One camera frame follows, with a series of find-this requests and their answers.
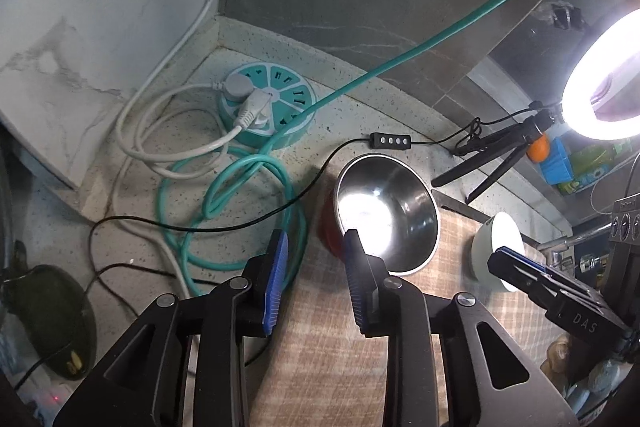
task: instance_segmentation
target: metal faucet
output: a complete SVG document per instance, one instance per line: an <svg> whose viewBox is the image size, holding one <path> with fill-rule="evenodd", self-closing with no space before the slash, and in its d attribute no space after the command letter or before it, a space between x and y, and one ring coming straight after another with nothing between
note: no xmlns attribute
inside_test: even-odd
<svg viewBox="0 0 640 427"><path fill-rule="evenodd" d="M569 250L569 248L573 247L574 245L580 245L580 243L584 243L585 241L588 241L593 237L597 237L599 235L602 235L603 233L608 233L610 228L611 223L606 223L604 225L593 227L592 229L586 230L585 232L577 233L576 235L572 235L571 237L563 235L558 239L553 239L551 241L548 241L547 243L538 245L538 251L544 254L547 264L554 264L558 262L558 259L556 259L556 254Z"/></svg>

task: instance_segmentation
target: white cable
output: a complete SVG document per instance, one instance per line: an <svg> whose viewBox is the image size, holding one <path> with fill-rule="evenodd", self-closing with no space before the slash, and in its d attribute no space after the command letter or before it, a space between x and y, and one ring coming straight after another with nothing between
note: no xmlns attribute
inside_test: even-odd
<svg viewBox="0 0 640 427"><path fill-rule="evenodd" d="M591 203L591 208L593 209L593 212L596 212L597 214L600 214L601 216L609 216L611 214L611 212L602 212L600 210L598 210L594 204L593 204L593 193L596 189L596 187L598 186L598 183L600 183L604 178L606 178L607 176L609 176L612 172L616 172L618 169L622 169L626 164L630 163L633 161L633 159L635 158L635 156L632 154L631 156L629 156L629 158L627 158L626 160L624 160L623 162L620 162L618 165L615 166L615 168L611 169L609 172L607 172L602 178L599 178L594 184L593 187L591 187L591 194L589 195L589 202ZM607 206L605 206L605 208L609 208L610 206L613 207L613 203L608 204Z"/></svg>
<svg viewBox="0 0 640 427"><path fill-rule="evenodd" d="M174 117L178 116L179 114L182 114L182 113L187 112L187 111L192 111L192 110L197 109L197 108L201 109L201 110L206 110L207 112L209 112L208 109L201 108L201 107L193 107L193 106L189 106L189 105L185 106L185 107L178 108L178 109L176 109L174 111L171 111L171 113L163 116L162 118L159 118L159 120L157 120L153 124L151 124L149 129L147 129L145 134L143 135L142 141L144 142L151 135L151 133L153 133L153 131L156 130L156 128L158 128L160 125L162 125L167 120L170 120L171 118L174 118ZM217 163L217 161L220 158L222 158L222 156L225 156L227 148L228 148L228 145L224 145L223 148L222 148L222 151L217 156L215 156L213 158L213 160L210 160L207 163L207 166L209 166L209 167L212 166L213 163ZM124 163L122 164L122 167L120 167L120 171L118 172L118 175L116 176L116 180L115 180L115 182L113 184L113 189L111 191L111 210L112 210L114 215L119 215L120 214L120 210L119 210L120 187L121 187L122 182L124 180L124 176L126 175L127 171L129 170L129 167L130 167L132 161L133 161L133 158L131 158L131 157L127 157L124 160ZM158 248L159 248L160 252L162 253L162 256L164 256L165 260L167 261L167 263L170 265L171 269L175 273L178 285L180 285L180 291L182 293L182 297L185 298L185 299L188 299L191 295L189 293L189 289L187 288L187 284L184 281L184 277L182 275L182 271L180 270L180 266L178 265L177 259L175 258L175 255L174 255L174 252L165 243L164 238L162 238L162 235L160 233L158 233L158 232L153 232L152 230L149 229L149 227L145 227L143 225L136 225L136 224L131 223L129 221L119 221L118 224L121 227L123 227L123 229L127 230L127 232L133 233L134 235L137 235L138 237L142 237L143 239L147 239L149 241L152 241L153 243L156 243L156 245L158 245Z"/></svg>
<svg viewBox="0 0 640 427"><path fill-rule="evenodd" d="M222 123L222 120L220 120L219 115L210 110L207 107L201 107L201 106L197 106L197 105L190 105L190 106L186 106L183 107L179 110L173 111L171 113L169 113L168 115L165 115L164 117L160 118L159 120L157 120L156 122L153 123L153 125L149 128L152 131L155 130L158 126L160 126L161 124L163 124L165 121L170 120L171 118L173 118L174 116L177 116L178 114L187 112L187 111L193 111L193 110L201 110L204 112L208 112L213 119L216 121L216 124L218 126L218 128L220 130L224 130L224 124ZM144 141L146 140L146 137L148 136L149 133L145 133L142 136L142 143L144 143ZM217 165L217 163L220 161L220 159L222 159L224 156L226 156L226 152L228 150L228 143L230 140L226 140L223 144L222 144L222 149L220 150L220 152L214 156L212 156L209 161L207 163L205 163L200 169L196 170L196 171L191 171L191 172L173 172L172 170L166 169L164 167L161 167L159 165L153 164L153 163L146 163L146 165L156 174L159 174L160 176L164 177L164 178L169 178L171 180L176 180L176 181L180 181L180 180L193 180L195 178L199 178L201 176L204 176L204 174L207 174L209 172L211 172Z"/></svg>
<svg viewBox="0 0 640 427"><path fill-rule="evenodd" d="M161 103L166 100L173 98L176 94L180 92L184 92L190 89L200 89L203 87L207 87L210 89L209 84L189 84L187 86L176 87L175 89L170 89L167 92L163 93L161 96L157 97L149 106L145 109L145 112L142 114L140 119L138 120L138 124L136 126L134 132L134 145L136 148L135 155L132 156L135 159L142 160L145 163L169 163L169 162L177 162L180 160L188 160L189 158L195 158L196 156L203 156L204 154L208 154L213 152L215 149L219 149L225 143L233 140L241 131L242 127L239 125L235 126L229 133L225 136L218 138L217 140L213 140L206 145L201 147L196 147L195 149L191 149L188 151L178 152L178 153L146 153L143 148L143 131L146 127L146 122L148 121L149 116L158 109Z"/></svg>
<svg viewBox="0 0 640 427"><path fill-rule="evenodd" d="M118 146L122 149L122 151L127 156L130 156L131 158L135 158L135 159L138 159L138 160L142 160L144 162L151 162L151 163L174 162L174 161L178 161L178 160L182 160L182 159L191 158L191 157L194 157L194 156L200 156L202 154L206 154L208 152L211 152L212 150L215 150L215 149L219 148L220 146L223 146L224 143L226 143L225 139L226 139L226 141L230 141L233 138L233 136L235 136L236 134L238 134L240 132L240 130L234 129L234 130L231 131L231 133L229 133L229 135L235 133L231 137L229 137L229 135L227 135L226 137L223 137L222 139L216 140L215 142L212 142L212 143L207 144L205 146L198 147L198 148L190 150L190 151L185 151L185 152L182 152L182 153L174 153L174 154L151 154L151 153L145 153L143 150L140 150L137 145L134 145L134 147L131 148L130 146L127 145L126 140L124 138L124 134L123 134L124 122L127 119L127 116L129 115L129 113L131 111L131 108L140 99L140 96L145 92L145 90L149 87L149 85L156 79L156 77L158 76L158 74L160 73L162 68L164 68L165 65L167 65L167 63L174 57L174 55L182 48L184 43L195 33L196 29L198 28L198 26L200 26L200 23L204 19L205 15L209 12L209 9L210 9L212 3L213 3L213 0L206 0L205 1L202 9L200 10L200 13L196 17L196 20L194 20L194 22L191 24L191 26L189 26L189 28L184 33L184 35L182 35L180 40L175 43L174 47L171 48L171 50L164 56L164 58L162 58L162 60L160 60L160 62L158 62L158 64L153 69L153 71L151 71L151 73L146 78L146 80L142 84L142 86L140 86L140 88L135 92L135 94L131 97L131 99L125 104L125 106L122 108L120 114L118 115L118 118L116 119L115 129L114 129L115 138L116 138L116 142L117 142ZM185 87L185 89L181 89L181 90L192 89L194 86L183 86L183 87ZM162 100L166 100L167 98L168 98L168 96L166 94L161 96L158 100L156 100L151 105L151 107L149 109L147 109L145 111L145 114L143 116L148 116L148 114L151 113L153 111L153 109L158 107L159 103L161 103ZM146 118L141 118L140 122L138 123L138 126L136 126L137 128L141 128L142 127L140 125L140 123L142 123L143 120L146 121ZM138 138L139 138L139 140L137 140L137 142L142 142L143 141L143 140L140 139L140 136L138 136Z"/></svg>

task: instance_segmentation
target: black cable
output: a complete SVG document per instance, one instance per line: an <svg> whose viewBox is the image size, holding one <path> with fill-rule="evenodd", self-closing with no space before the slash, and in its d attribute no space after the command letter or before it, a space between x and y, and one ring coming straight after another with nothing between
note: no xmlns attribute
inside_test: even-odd
<svg viewBox="0 0 640 427"><path fill-rule="evenodd" d="M587 412L585 412L585 413L581 414L580 416L578 416L577 417L578 422L581 422L582 420L587 418L588 415L590 415L593 411L595 411L603 403L606 403L609 400L609 398L611 398L612 396L614 396L617 393L617 391L618 391L618 388L613 389L612 391L610 391L609 394L607 394L607 396L605 396L602 400L600 400L596 405L591 407Z"/></svg>
<svg viewBox="0 0 640 427"><path fill-rule="evenodd" d="M214 228L194 229L194 228L191 228L191 227L180 227L180 226L177 226L177 225L169 225L168 223L162 223L161 221L155 221L153 219L148 219L147 217L127 216L127 215L122 214L122 215L117 215L117 216L103 217L102 219L100 219L100 221L96 221L94 223L94 225L92 226L89 234L93 235L95 229L97 229L103 223L106 223L107 221L116 221L116 220L121 220L121 221L139 221L140 223L146 223L148 225L154 225L155 227L159 227L160 229L175 230L176 232L218 233L218 232L233 232L234 230L242 230L242 229L246 229L247 227L252 227L254 225L257 225L258 223L261 223L265 219L269 219L271 216L275 216L276 214L279 214L283 210L286 210L286 208L289 208L292 204L297 203L298 201L300 201L306 195L306 193L308 193L308 191L310 191L311 188L313 188L313 186L316 184L316 182L320 179L320 176L322 175L324 170L327 168L327 165L329 165L329 162L332 160L332 158L341 149L343 149L343 147L346 147L346 146L348 146L348 145L350 145L352 143L355 143L355 142L369 142L369 139L368 138L354 138L354 139L348 140L348 141L342 143L341 145L339 145L329 155L329 158L327 158L325 160L324 164L322 164L322 167L318 171L318 174L316 174L316 177L314 177L314 179L311 180L311 182L302 190L302 192L300 192L300 194L298 194L294 198L291 198L289 201L287 201L287 203L284 203L282 206L279 206L278 208L274 208L273 210L270 210L266 214L264 214L262 216L259 216L259 217L256 217L255 219L252 219L252 220L247 221L245 223L240 223L239 225L229 225L228 227L214 227Z"/></svg>
<svg viewBox="0 0 640 427"><path fill-rule="evenodd" d="M626 187L625 187L625 198L629 195L629 189L631 188L631 181L634 178L634 172L636 172L636 167L638 167L638 160L640 160L640 152L638 153L638 156L636 156L636 159L634 160L633 165L631 165L631 172L629 172L629 178L626 180Z"/></svg>
<svg viewBox="0 0 640 427"><path fill-rule="evenodd" d="M269 349L269 345L271 344L271 339L273 338L273 334L271 334L270 336L267 337L267 341L262 344L262 347L260 347L260 349L258 349L258 351L256 351L251 357L249 357L249 360L246 360L246 362L244 363L244 367L247 367L248 365L251 365L252 363L254 363L256 360L258 360L260 358L260 356L267 350Z"/></svg>
<svg viewBox="0 0 640 427"><path fill-rule="evenodd" d="M446 138L443 138L441 140L434 140L434 141L428 141L428 142L414 142L412 141L411 144L412 145L440 145L448 140L451 140L452 138L455 138L457 135L461 134L462 132L465 132L466 130L468 130L468 133L466 134L466 136L463 136L460 140L458 140L458 142L456 142L456 145L454 146L454 149L457 149L458 146L467 139L471 139L471 138L478 138L481 136L482 134L482 126L483 125L494 125L496 123L501 123L505 120L509 120L510 118L513 118L514 116L517 116L519 114L523 114L526 112L532 112L532 111L539 111L542 109L548 109L550 107L554 107L555 105L558 105L558 102L556 103L550 103L547 105L542 105L541 102L531 102L531 104L529 104L529 107L526 107L524 109L509 113L507 116L504 116L502 118L498 118L497 120L492 120L489 122L484 122L482 120L480 120L479 117L474 118L472 121L470 121L468 124L466 124L464 127L460 128L459 130L455 131L455 133L450 134L449 136L447 136Z"/></svg>
<svg viewBox="0 0 640 427"><path fill-rule="evenodd" d="M175 274L164 271L164 270L157 270L155 268L148 268L146 266L138 266L136 264L129 264L129 263L114 263L114 264L110 264L108 266L105 266L104 268L100 268L98 271L96 271L94 277L91 279L91 281L89 282L89 284L87 285L87 287L85 288L84 292L82 293L82 306L84 306L84 301L87 298L87 295L89 295L89 290L92 288L92 286L94 285L94 283L99 279L100 275L102 275L103 273L113 269L113 268L129 268L132 270L137 270L137 271L141 271L141 272L146 272L146 273L154 273L156 275L162 275L165 277L172 277L175 279ZM11 282L17 279L21 279L24 276L21 277L17 277L15 279L7 279L2 281L2 283L7 283L7 282ZM220 283L217 283L215 281L209 281L209 280L204 280L204 279L194 279L195 282L201 283L201 284L210 284L213 286L217 286ZM27 381L27 379L33 374L33 371L35 371L37 368L39 368L43 363L49 361L50 359L52 359L53 357L59 355L60 353L62 353L65 349L67 349L69 346L71 346L72 341L69 341L68 343L66 343L64 346L60 347L60 349L55 350L53 353L51 353L50 355L47 355L46 357L42 357L40 360L38 360L37 362L35 362L33 365L31 365L30 368L27 369L26 373L24 375L22 375L22 378L20 378L20 380L18 380L18 382L14 385L14 391L18 391L23 385L24 383ZM260 356L262 353L264 352L264 350L260 350L258 352L258 356Z"/></svg>
<svg viewBox="0 0 640 427"><path fill-rule="evenodd" d="M98 227L100 227L100 225L102 225L102 224L104 224L104 223L106 223L108 221L116 221L116 220L121 220L121 221L139 221L140 223L147 223L148 225L154 225L154 226L159 227L161 229L176 230L177 232L198 232L198 233L232 232L234 230L241 230L241 229L245 229L247 227L252 227L253 225L258 224L258 223L264 221L265 219L269 219L271 216L275 216L276 214L279 214L280 212L282 212L286 208L289 208L292 204L296 203L297 201L300 201L300 199L302 199L305 196L305 194L308 193L308 191L310 191L311 188L313 188L313 186L316 184L316 182L320 179L320 176L322 175L324 170L327 168L327 165L329 165L329 162L332 160L332 158L341 149L343 149L344 147L347 147L348 145L350 145L352 143L355 143L355 142L369 142L369 140L367 138L354 138L354 139L351 139L351 140L347 140L346 142L338 145L338 147L336 149L334 149L334 151L324 161L324 163L322 164L322 167L320 168L320 170L318 171L316 176L302 190L302 192L300 192L300 194L298 194L296 197L290 199L289 201L287 201L282 206L279 206L278 208L275 208L275 209L271 210L270 212L267 212L266 214L264 214L262 216L259 216L259 217L256 217L255 219L247 221L246 223L240 223L239 225L231 225L229 227L193 229L193 228L190 228L190 227L178 227L176 225L169 225L167 223L162 223L160 221L155 221L153 219L147 219L146 217L139 217L139 216L117 215L117 216L103 217L99 221L96 221L94 223L94 225L91 227L91 230L89 231L88 254L89 254L89 262L91 263L92 269L94 270L94 273L97 273L97 269L96 269L95 261L94 261L94 256L93 256L93 250L92 250L92 242L93 242L93 238L94 238L94 233L95 233L95 230ZM98 281L99 281L100 285L105 290L107 290L108 293L110 293L110 295L113 296L114 299L116 299L116 301L118 301L121 305L123 305L134 316L138 317L138 313L135 311L133 306L131 306L131 304L129 304L129 302L127 302L127 299L125 299L123 296L119 295L119 293L117 293L115 290L113 290L100 277L98 277Z"/></svg>

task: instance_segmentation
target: light bulb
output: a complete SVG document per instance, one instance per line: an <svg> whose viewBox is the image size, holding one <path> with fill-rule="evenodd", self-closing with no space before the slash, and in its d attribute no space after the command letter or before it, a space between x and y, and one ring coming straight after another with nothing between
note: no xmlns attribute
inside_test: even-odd
<svg viewBox="0 0 640 427"><path fill-rule="evenodd" d="M599 120L591 97L606 78L640 54L640 9L617 21L578 62L562 94L564 121L583 136L617 140L640 134L640 115L620 121Z"/></svg>

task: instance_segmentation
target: round power strip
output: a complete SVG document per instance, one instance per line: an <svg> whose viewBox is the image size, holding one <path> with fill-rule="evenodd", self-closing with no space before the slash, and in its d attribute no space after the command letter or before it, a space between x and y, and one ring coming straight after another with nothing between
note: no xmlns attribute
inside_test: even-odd
<svg viewBox="0 0 640 427"><path fill-rule="evenodd" d="M294 120L306 108L316 103L316 94L309 83L300 74L280 64L270 62L253 62L240 66L229 73L241 74L249 78L254 87L270 93L271 102L267 111L268 121L261 125L252 125L242 131L236 140L249 147L260 149L271 136ZM220 96L220 118L227 130L233 127L242 102L228 100L224 94ZM291 145L300 139L306 128L313 120L313 114L308 115L297 126L289 129L274 144L274 149Z"/></svg>

